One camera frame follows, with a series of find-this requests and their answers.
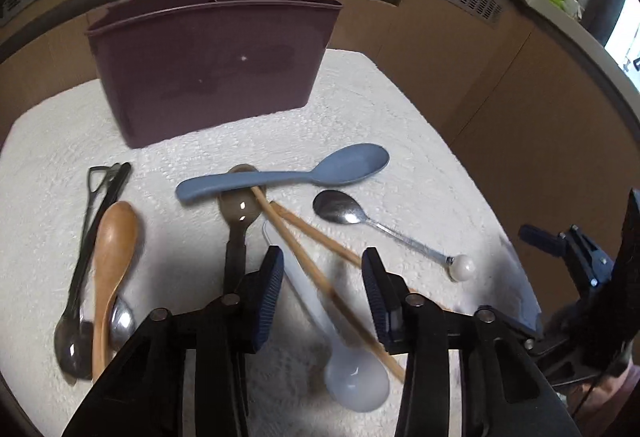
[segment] wooden spoon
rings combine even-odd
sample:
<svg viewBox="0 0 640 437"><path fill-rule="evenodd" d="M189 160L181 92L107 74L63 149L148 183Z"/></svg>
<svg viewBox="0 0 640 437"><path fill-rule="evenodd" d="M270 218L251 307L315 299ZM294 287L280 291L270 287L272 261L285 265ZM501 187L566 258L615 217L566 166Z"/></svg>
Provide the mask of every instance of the wooden spoon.
<svg viewBox="0 0 640 437"><path fill-rule="evenodd" d="M116 202L104 214L95 239L95 316L92 349L94 382L111 360L109 317L116 291L129 269L138 239L138 218L127 202Z"/></svg>

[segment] countertop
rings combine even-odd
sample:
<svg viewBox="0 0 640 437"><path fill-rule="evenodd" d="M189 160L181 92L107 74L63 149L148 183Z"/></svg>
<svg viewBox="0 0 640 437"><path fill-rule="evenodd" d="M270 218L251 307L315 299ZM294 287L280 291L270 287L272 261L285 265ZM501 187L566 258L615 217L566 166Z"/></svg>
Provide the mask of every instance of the countertop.
<svg viewBox="0 0 640 437"><path fill-rule="evenodd" d="M640 93L604 47L581 24L557 8L549 0L521 1L548 20L591 59L593 64L600 69L620 93L620 96L626 101L640 124Z"/></svg>
<svg viewBox="0 0 640 437"><path fill-rule="evenodd" d="M54 328L78 258L88 167L132 164L122 199L142 220L143 247L120 295L140 323L159 306L174 313L202 308L222 290L228 228L214 200L183 207L175 197L180 181L226 172L241 162L261 170L306 170L337 148L361 142L385 146L390 162L349 186L348 193L380 222L447 255L470 255L478 267L475 279L453 283L439 264L370 226L318 219L312 210L316 186L271 187L269 198L356 253L377 247L391 273L442 305L471 314L491 304L535 326L536 297L489 204L434 128L366 56L328 50L302 109L136 150L125 145L100 81L92 80L23 114L0 155L0 369L43 435L62 433L90 387L66 384L53 352ZM249 227L248 271L267 249L261 227L261 219ZM373 330L360 273L306 237L300 242ZM87 318L92 303L89 279ZM334 320L357 344L344 321ZM332 401L322 384L327 359L326 343L283 283L270 339L247 357L251 435L392 435L400 383L392 379L391 395L380 409L350 412ZM460 428L459 406L454 396L454 429Z"/></svg>

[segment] white plastic spoon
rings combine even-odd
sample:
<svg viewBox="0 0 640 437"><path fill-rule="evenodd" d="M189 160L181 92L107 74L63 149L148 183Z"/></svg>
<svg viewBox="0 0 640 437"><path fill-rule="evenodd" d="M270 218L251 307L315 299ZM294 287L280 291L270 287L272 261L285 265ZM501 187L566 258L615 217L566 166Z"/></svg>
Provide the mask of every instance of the white plastic spoon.
<svg viewBox="0 0 640 437"><path fill-rule="evenodd" d="M324 384L331 396L343 407L356 412L370 412L382 406L389 396L389 378L385 367L369 351L351 349L344 344L322 307L315 286L269 221L264 223L262 234L267 243L281 248L284 272L289 282L311 319L331 344L331 358L324 368Z"/></svg>

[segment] blue spoon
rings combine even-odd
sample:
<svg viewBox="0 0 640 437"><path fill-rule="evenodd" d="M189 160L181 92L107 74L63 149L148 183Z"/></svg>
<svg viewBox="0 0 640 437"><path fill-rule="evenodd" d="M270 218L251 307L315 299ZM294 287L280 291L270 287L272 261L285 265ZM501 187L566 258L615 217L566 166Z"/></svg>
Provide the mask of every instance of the blue spoon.
<svg viewBox="0 0 640 437"><path fill-rule="evenodd" d="M311 172L242 172L203 175L182 181L175 189L178 200L192 202L220 192L290 182L310 182L320 186L344 186L361 181L389 162L389 153L380 145L352 144L322 159Z"/></svg>

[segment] blue spoon handle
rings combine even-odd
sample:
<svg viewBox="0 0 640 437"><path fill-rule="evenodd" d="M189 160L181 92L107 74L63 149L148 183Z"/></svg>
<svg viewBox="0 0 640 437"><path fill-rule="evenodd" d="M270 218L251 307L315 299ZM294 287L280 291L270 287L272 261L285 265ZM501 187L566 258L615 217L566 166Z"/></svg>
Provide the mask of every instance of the blue spoon handle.
<svg viewBox="0 0 640 437"><path fill-rule="evenodd" d="M309 182L312 180L311 172L218 173L182 181L176 187L175 194L180 202L187 203L200 197L215 195L228 190L286 182Z"/></svg>

